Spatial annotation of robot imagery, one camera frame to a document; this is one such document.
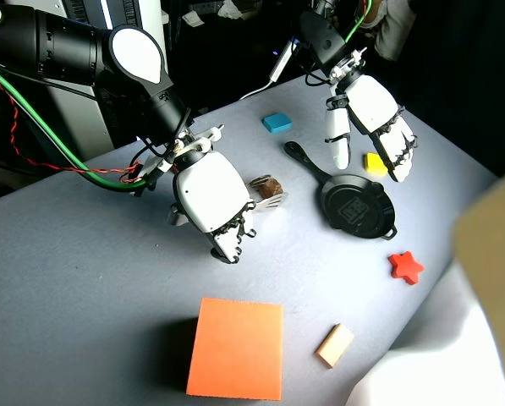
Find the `skillet logo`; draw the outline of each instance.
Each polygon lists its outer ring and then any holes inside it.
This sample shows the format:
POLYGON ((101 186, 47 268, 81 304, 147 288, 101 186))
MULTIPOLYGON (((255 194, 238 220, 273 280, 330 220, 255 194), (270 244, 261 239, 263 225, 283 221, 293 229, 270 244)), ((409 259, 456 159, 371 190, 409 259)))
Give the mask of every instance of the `skillet logo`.
POLYGON ((360 221, 369 210, 369 206, 358 196, 355 196, 338 210, 338 214, 342 216, 348 224, 353 225, 360 221))

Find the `skillet handle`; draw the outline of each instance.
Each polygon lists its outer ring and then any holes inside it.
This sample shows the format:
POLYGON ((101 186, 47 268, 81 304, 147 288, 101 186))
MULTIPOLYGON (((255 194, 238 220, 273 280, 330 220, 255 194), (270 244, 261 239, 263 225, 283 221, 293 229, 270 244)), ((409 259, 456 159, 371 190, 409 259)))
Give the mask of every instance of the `skillet handle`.
POLYGON ((286 144, 284 144, 284 150, 288 155, 290 155, 295 161, 302 163, 309 169, 309 171, 312 172, 312 174, 315 176, 316 179, 321 184, 324 184, 327 182, 329 179, 331 179, 331 175, 328 175, 327 173, 323 172, 319 167, 317 167, 313 161, 310 160, 310 158, 305 154, 305 151, 303 150, 303 147, 299 145, 295 141, 289 141, 286 144))
POLYGON ((393 224, 393 226, 391 227, 391 230, 389 230, 389 231, 390 232, 387 233, 386 235, 382 235, 381 238, 389 241, 390 239, 395 237, 397 235, 397 229, 395 228, 395 224, 393 224))

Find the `crumpled paper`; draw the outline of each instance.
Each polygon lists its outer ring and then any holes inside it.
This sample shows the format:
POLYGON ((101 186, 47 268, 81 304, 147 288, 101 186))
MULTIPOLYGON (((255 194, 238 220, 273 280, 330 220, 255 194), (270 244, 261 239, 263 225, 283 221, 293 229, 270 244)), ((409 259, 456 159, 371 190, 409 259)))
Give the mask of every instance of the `crumpled paper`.
POLYGON ((224 4, 218 10, 218 17, 227 19, 240 19, 242 15, 243 13, 233 4, 232 0, 224 0, 224 4))

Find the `orange cube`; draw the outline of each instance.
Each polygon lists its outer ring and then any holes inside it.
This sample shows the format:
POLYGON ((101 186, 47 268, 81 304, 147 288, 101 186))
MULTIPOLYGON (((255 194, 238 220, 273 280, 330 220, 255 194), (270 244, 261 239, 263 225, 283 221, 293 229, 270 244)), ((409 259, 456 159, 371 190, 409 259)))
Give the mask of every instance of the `orange cube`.
POLYGON ((281 400, 283 307, 203 299, 186 393, 281 400))

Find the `gray table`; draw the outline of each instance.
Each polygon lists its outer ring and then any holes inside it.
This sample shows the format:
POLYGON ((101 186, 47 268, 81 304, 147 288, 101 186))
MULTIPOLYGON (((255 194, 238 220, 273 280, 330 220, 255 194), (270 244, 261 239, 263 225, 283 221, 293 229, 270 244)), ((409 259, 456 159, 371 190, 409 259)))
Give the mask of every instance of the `gray table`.
MULTIPOLYGON (((330 229, 316 181, 282 152, 297 140, 335 173, 324 138, 327 88, 303 79, 197 119, 225 123, 216 148, 244 179, 270 173, 289 192, 284 206, 255 216, 236 266, 215 261, 190 225, 165 223, 171 179, 141 199, 61 173, 0 199, 0 405, 184 405, 245 401, 184 395, 194 318, 204 297, 284 305, 283 401, 342 404, 388 350, 450 259, 450 229, 494 177, 409 113, 420 136, 403 184, 382 183, 397 211, 398 236, 362 240, 330 229), (285 112, 294 128, 269 134, 261 118, 285 112), (387 257, 411 250, 420 283, 391 278, 387 257), (328 370, 313 353, 342 322, 355 340, 328 370)), ((365 175, 368 137, 353 134, 347 173, 365 175)), ((91 165, 122 167, 140 148, 91 165)))

